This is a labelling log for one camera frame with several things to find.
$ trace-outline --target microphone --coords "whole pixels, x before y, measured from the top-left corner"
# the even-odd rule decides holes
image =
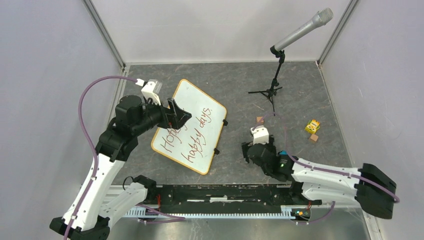
[[[283,40],[272,46],[270,48],[271,52],[274,55],[278,55],[285,47],[305,36],[310,31],[326,25],[328,22],[330,22],[331,19],[333,19],[333,12],[328,7],[317,12],[309,21],[303,24],[303,26],[299,27],[297,30],[286,36]]]

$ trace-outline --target orange border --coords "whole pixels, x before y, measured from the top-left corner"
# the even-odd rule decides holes
[[[175,97],[175,95],[177,94],[177,91],[178,91],[178,89],[180,88],[180,85],[181,85],[181,83],[182,83],[182,82],[187,82],[187,83],[189,83],[190,85],[192,85],[193,87],[195,87],[197,90],[199,90],[200,92],[202,92],[204,95],[208,96],[210,99],[212,99],[214,102],[216,102],[218,105],[220,105],[221,107],[223,107],[223,108],[225,109],[224,119],[226,118],[226,116],[227,116],[227,109],[226,109],[226,107],[224,107],[221,103],[217,102],[215,99],[213,99],[211,96],[209,96],[208,94],[206,94],[204,91],[202,91],[200,88],[198,88],[197,86],[195,86],[193,83],[189,82],[187,79],[181,79],[181,80],[179,81],[178,86],[176,87],[176,90],[175,90],[175,92],[174,92],[174,93],[173,93],[173,95],[172,95],[172,97],[173,97],[173,98],[174,98],[174,97]],[[217,145],[218,145],[218,140],[220,139],[221,132],[223,131],[223,127],[224,127],[224,122],[222,122],[221,130],[219,131],[218,138],[216,139],[215,148],[216,148],[216,147],[217,147]],[[155,139],[156,139],[156,135],[158,134],[158,132],[159,132],[159,128],[157,128],[157,129],[156,129],[156,132],[154,133],[153,139],[152,139],[152,140],[151,140],[151,142],[150,142],[150,147],[151,147],[151,149],[153,149],[153,151],[155,151],[155,152],[157,152],[158,154],[163,155],[163,156],[165,156],[165,157],[167,157],[167,158],[169,158],[169,159],[171,159],[171,160],[173,160],[173,161],[175,161],[175,162],[177,162],[177,163],[179,163],[179,164],[181,164],[181,165],[183,165],[183,166],[185,166],[185,167],[187,167],[187,168],[189,168],[189,169],[191,169],[191,170],[193,170],[193,171],[195,171],[196,173],[199,173],[199,174],[201,174],[201,175],[206,175],[206,174],[209,172],[209,169],[211,168],[211,164],[212,164],[212,160],[213,160],[213,158],[214,158],[214,155],[212,155],[212,157],[211,157],[211,160],[210,160],[209,166],[208,166],[208,168],[207,168],[207,171],[206,171],[205,173],[200,172],[200,171],[198,171],[198,170],[196,170],[196,169],[194,169],[194,168],[192,168],[192,167],[190,167],[190,166],[188,166],[188,165],[186,165],[186,164],[184,164],[184,163],[182,163],[182,162],[180,162],[180,161],[176,160],[175,158],[173,158],[173,157],[171,157],[171,156],[168,156],[168,155],[166,155],[165,153],[162,153],[162,152],[158,151],[157,149],[155,149],[155,148],[153,147],[153,142],[155,141]]]

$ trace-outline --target white board with orange border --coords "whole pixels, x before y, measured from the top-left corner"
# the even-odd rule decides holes
[[[181,109],[191,113],[191,118],[179,130],[158,128],[151,148],[205,175],[211,166],[227,109],[186,79],[179,82],[173,98]]]

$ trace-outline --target brown cube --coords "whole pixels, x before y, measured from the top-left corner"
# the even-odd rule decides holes
[[[313,143],[313,144],[316,143],[318,141],[318,136],[315,135],[315,134],[311,134],[309,141],[311,141],[311,143]]]
[[[259,123],[259,122],[260,122],[261,124],[264,124],[264,120],[262,119],[262,121],[261,121],[261,118],[262,118],[261,116],[257,116],[257,117],[256,117],[256,122],[257,122],[257,123]]]

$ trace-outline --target microphone stand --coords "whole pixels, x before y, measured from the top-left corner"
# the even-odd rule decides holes
[[[276,58],[279,58],[278,59],[278,68],[277,68],[277,71],[275,73],[275,77],[272,79],[271,87],[268,88],[267,90],[263,90],[263,91],[249,91],[248,94],[262,94],[262,95],[264,95],[271,102],[271,104],[272,104],[272,112],[274,113],[274,116],[275,116],[275,111],[276,110],[275,110],[275,107],[274,107],[273,96],[276,96],[277,95],[277,90],[283,88],[282,86],[281,87],[278,87],[280,84],[277,81],[277,77],[278,77],[278,74],[280,72],[281,65],[284,63],[284,60],[286,58],[286,55],[284,54],[284,50],[282,50],[282,51],[276,51],[275,48],[274,49],[271,49],[271,52],[275,55]]]

